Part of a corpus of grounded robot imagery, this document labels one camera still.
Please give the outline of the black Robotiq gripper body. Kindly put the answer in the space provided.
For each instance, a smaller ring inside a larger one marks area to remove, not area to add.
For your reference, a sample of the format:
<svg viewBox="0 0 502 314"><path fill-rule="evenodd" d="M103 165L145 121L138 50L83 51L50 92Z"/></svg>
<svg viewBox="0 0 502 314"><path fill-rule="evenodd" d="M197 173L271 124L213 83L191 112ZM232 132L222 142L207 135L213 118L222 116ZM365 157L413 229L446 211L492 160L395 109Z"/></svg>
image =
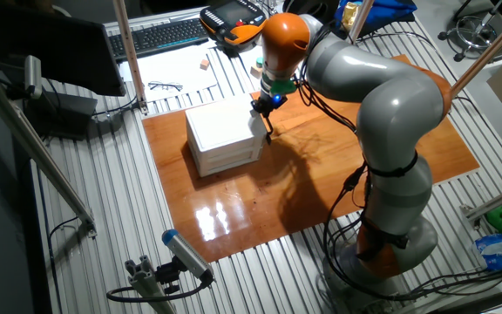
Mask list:
<svg viewBox="0 0 502 314"><path fill-rule="evenodd" d="M268 117L271 112L281 107L287 101L286 95L276 94L270 96L268 93L260 92L258 99L251 102L253 109L263 117Z"/></svg>

